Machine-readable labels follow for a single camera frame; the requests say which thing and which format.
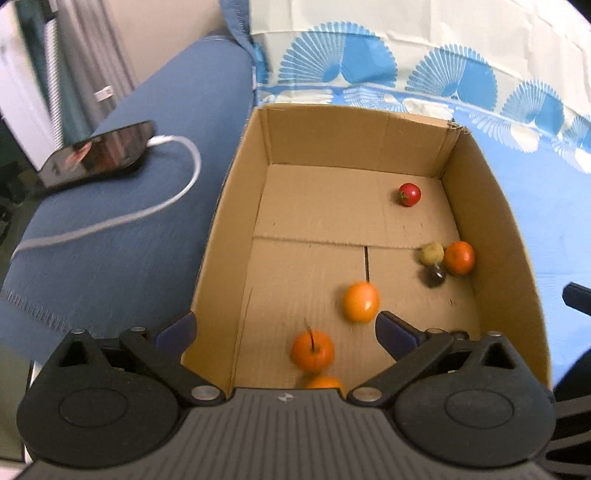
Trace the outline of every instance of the white door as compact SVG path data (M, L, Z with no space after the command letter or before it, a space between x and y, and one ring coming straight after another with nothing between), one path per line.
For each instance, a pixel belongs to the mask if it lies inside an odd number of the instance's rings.
M0 111L35 169L53 152L51 119L12 2L0 8Z

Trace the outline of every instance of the orange tomato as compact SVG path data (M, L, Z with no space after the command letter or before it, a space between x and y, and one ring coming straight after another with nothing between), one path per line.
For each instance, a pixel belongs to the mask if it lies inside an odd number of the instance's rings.
M319 375L318 377L314 377L308 384L306 388L338 388L340 390L340 394L345 396L345 388L343 384L335 377L325 377L324 375Z
M443 255L443 266L454 275L466 275L472 271L476 263L474 249L467 242L454 242L446 248Z
M300 370L316 374L335 361L335 346L324 332L308 330L291 346L291 361Z
M369 323L378 314L378 290L369 282L355 283L345 292L342 306L347 320L355 323Z

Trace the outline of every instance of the blue cushion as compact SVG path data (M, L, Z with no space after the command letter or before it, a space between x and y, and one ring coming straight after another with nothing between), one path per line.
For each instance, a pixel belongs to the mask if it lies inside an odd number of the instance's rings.
M99 128L152 120L156 134L190 138L202 172L177 203L148 218L15 256L0 293L0 342L44 362L71 328L109 338L161 327L191 305L212 217L253 105L252 59L222 37L202 39L125 98ZM188 182L180 144L150 148L133 175L44 200L25 239L72 231L156 205Z

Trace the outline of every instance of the cardboard seam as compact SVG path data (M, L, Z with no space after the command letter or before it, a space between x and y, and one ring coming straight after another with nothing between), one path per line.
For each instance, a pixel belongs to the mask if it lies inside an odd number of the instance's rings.
M334 245L336 247L367 247L367 248L382 248L382 249L390 249L390 250L419 250L422 248L420 247L405 247L403 245L399 246L392 246L392 245L372 245L368 243L345 243L345 242L330 242L326 240L311 240L305 238L291 238L291 237L280 237L280 236L272 236L272 235L261 235L260 233L256 233L252 236L253 240L269 240L274 242L291 242L294 244L303 244L303 245Z
M363 260L365 261L365 281L369 282L369 247L363 247Z
M269 128L269 109L259 109L261 113L261 128L263 143L265 147L265 155L267 166L272 165L272 151L271 151L271 129Z
M443 177L445 176L445 174L447 173L447 168L449 166L449 162L451 161L451 159L454 157L454 155L456 154L456 149L459 143L460 138L462 137L462 135L471 135L470 131L466 128L466 127L461 127L458 129L459 130L459 134L456 138L456 142L454 143L452 149L449 152L449 155L447 156L447 160L446 162L443 164L443 167L441 168L441 174L439 175L439 181L441 182L441 186L443 187L443 191L445 192L446 197L447 195L447 190L445 188L445 183L443 182Z
M261 194L259 195L259 204L256 207L256 215L255 215L255 227L252 230L252 237L256 238L255 232L256 232L256 225L258 223L258 216L259 213L261 212L261 203L262 203L262 196L265 193L265 186L267 185L267 175L265 175L265 183L263 183L262 185L262 190L261 190Z
M374 170L373 170L373 171L377 171L377 170L378 170L378 168L382 167L382 166L380 165L380 161L381 161L381 160L383 159L383 157L384 157L384 148L385 148L385 146L386 146L386 133L388 132L388 126L389 126L389 124L390 124L390 119L391 119L391 118L392 118L392 114L389 114L389 115L386 117L386 124L384 125L384 134L382 135L382 143L381 143L381 145L380 145L380 147L379 147L378 156L377 156L377 158L375 159L375 165L374 165Z
M248 278L248 268L246 269L246 276ZM248 316L248 307L251 304L252 298L252 291L253 287L251 287L250 292L248 293L248 299L246 301L246 307L244 308L244 314L241 313L240 318L238 320L238 333L236 334L236 342L234 344L234 356L232 360L232 372L230 373L230 384L229 389L230 391L234 388L234 383L236 382L236 371L238 370L238 359L240 357L240 348L242 346L242 339L244 338L244 327L246 323L246 317Z
M379 182L378 182L378 177L375 174L374 174L374 182L375 182L375 193L377 195L379 192ZM382 227L384 229L384 236L386 238L386 243L389 245L390 238L388 236L388 227L386 225L386 213L384 212L384 204L382 202L380 202L379 199L378 199L377 203L379 204L379 211L382 213Z
M449 162L449 159L452 157L452 152L455 150L456 145L457 145L457 140L460 138L460 131L461 129L455 126L451 126L451 124L448 122L448 128L445 132L445 135L443 136L443 140L441 141L441 145L439 146L439 151L437 152L437 156L435 157L437 165L440 165L443 163L442 167L441 167L441 172L439 173L439 180L441 180L443 178L443 173L445 172L445 169L447 167L447 163ZM450 141L453 141L453 145L451 148L446 148L448 143Z

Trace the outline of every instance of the white charging cable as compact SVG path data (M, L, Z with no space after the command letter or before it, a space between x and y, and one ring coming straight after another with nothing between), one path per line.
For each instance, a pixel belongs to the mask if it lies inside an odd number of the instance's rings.
M158 205L154 205L153 207L149 207L144 210L139 210L138 212L127 213L126 215L110 218L103 222L85 226L84 228L80 228L78 230L61 233L59 235L42 236L39 238L30 238L28 240L24 240L15 248L14 252L12 253L11 260L16 256L17 253L22 252L23 250L29 250L31 248L49 247L51 245L58 245L70 242L72 240L77 240L84 236L91 235L93 233L106 230L108 228L113 228L114 226L124 225L126 223L131 223L135 222L136 220L146 218L147 216L153 215L156 212L160 212L161 210L170 207L173 203L178 202L191 189L191 187L195 185L195 182L199 178L199 173L201 172L201 155L199 154L199 150L193 142L191 142L186 137L178 137L176 135L157 135L156 137L150 138L146 146L155 147L156 145L162 145L168 142L179 142L183 144L191 152L191 155L193 156L193 161L195 162L193 176L191 177L191 180L189 181L189 183L187 183L187 186L183 188L180 192L178 192L174 197L171 197L168 200L159 203Z

